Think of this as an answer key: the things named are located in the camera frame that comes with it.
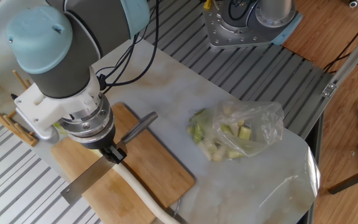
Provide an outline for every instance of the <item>chopped vegetable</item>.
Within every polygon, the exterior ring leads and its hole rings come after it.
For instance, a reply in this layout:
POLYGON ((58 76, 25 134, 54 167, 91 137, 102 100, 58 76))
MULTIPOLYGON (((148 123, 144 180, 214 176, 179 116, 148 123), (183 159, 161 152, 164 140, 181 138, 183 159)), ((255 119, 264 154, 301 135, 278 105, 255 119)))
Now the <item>chopped vegetable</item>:
POLYGON ((194 129, 193 140, 196 144, 201 142, 204 139, 203 131, 201 130, 201 126, 197 123, 196 128, 194 129))
POLYGON ((243 126, 243 125, 244 125, 244 120, 237 122, 237 125, 238 125, 239 127, 243 126))
POLYGON ((239 138, 249 140, 251 137, 251 129, 246 127, 240 128, 239 138))
POLYGON ((226 153, 226 147, 221 146, 215 154, 212 155, 212 160, 216 162, 221 162, 223 159, 223 156, 226 153))
POLYGON ((229 128, 231 130, 231 133, 233 133, 234 136, 239 135, 239 126, 237 123, 229 124, 229 128))
POLYGON ((187 133, 189 134, 189 135, 194 135, 194 128, 193 127, 191 127, 191 126, 187 126, 186 127, 186 131, 187 131, 187 133))
POLYGON ((218 151, 218 147, 216 147, 215 144, 212 143, 208 146, 208 152, 210 154, 215 154, 217 151, 218 151))
POLYGON ((233 108, 231 104, 223 103, 223 113, 226 116, 231 116, 233 114, 233 108))
POLYGON ((201 109, 199 112, 195 113, 191 118, 189 118, 189 122, 192 122, 193 119, 195 117, 197 117, 198 115, 200 115, 202 112, 204 112, 205 108, 204 109, 201 109))
POLYGON ((197 146, 201 149, 201 151, 204 153, 204 155, 206 156, 206 158, 207 158, 209 161, 211 161, 212 155, 208 152, 208 150, 207 150, 205 144, 204 144, 203 142, 199 142, 199 143, 197 144, 197 146))
POLYGON ((226 124, 222 124, 222 125, 221 125, 221 129, 222 129, 222 131, 223 131, 224 133, 233 134, 233 133, 230 131, 229 126, 226 125, 226 124))
POLYGON ((227 153, 228 158, 230 158, 230 159, 235 159, 238 157, 245 156, 243 153, 237 152, 233 149, 228 149, 226 153, 227 153))

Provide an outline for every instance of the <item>transparent plastic sheet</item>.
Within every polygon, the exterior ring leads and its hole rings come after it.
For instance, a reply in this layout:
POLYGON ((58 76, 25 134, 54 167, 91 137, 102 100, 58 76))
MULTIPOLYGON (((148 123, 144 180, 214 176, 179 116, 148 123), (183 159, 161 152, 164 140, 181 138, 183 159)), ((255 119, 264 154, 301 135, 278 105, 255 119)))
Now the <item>transparent plastic sheet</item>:
POLYGON ((209 160, 254 156, 282 139, 283 117, 279 103, 220 101, 195 113, 188 133, 209 160))
POLYGON ((314 202, 320 180, 304 144, 288 141, 283 143, 288 147, 268 148, 254 157, 210 162, 198 180, 201 190, 188 223, 297 223, 314 202))

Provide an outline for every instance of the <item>marble surface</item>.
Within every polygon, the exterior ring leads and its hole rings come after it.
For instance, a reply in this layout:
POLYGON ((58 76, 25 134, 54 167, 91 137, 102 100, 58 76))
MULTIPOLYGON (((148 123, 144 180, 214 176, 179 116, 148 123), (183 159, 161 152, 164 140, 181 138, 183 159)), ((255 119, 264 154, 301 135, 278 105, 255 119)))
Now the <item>marble surface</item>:
MULTIPOLYGON (((94 69, 115 64, 130 44, 122 44, 94 64, 94 69)), ((153 46, 145 41, 137 44, 120 82, 138 76, 152 51, 153 46)), ((179 209, 188 223, 296 223, 313 203, 318 170, 308 145, 287 129, 282 141, 254 157, 232 162, 205 158, 186 132, 189 117, 219 100, 236 99, 165 53, 157 51, 140 80, 114 87, 106 96, 111 105, 124 102, 138 117, 157 112, 150 130, 196 179, 179 209)), ((67 180, 49 148, 43 142, 34 151, 67 180)))

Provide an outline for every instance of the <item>plastic bag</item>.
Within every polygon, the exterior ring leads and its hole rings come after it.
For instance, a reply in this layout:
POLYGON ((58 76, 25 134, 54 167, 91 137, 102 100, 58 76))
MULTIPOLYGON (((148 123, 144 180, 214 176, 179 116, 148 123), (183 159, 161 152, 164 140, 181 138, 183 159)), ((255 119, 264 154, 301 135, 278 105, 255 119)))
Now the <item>plastic bag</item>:
POLYGON ((190 118, 188 133, 209 160, 254 156, 281 140, 283 110, 275 102, 221 101, 190 118))

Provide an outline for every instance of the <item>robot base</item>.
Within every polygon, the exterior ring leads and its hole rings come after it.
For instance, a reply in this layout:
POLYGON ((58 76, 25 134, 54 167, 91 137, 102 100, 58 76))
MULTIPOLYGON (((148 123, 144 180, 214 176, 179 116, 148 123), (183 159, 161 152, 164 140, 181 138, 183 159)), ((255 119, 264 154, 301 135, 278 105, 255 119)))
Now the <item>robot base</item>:
POLYGON ((246 26, 235 27, 229 25, 222 15, 224 1, 218 2, 220 10, 212 5, 210 9, 203 9, 205 25, 208 31, 209 42, 215 49, 230 49, 238 47, 254 47, 268 44, 281 45, 292 34, 302 20, 302 14, 295 10, 292 1, 289 15, 276 22, 260 22, 258 15, 259 2, 252 5, 244 16, 246 26))

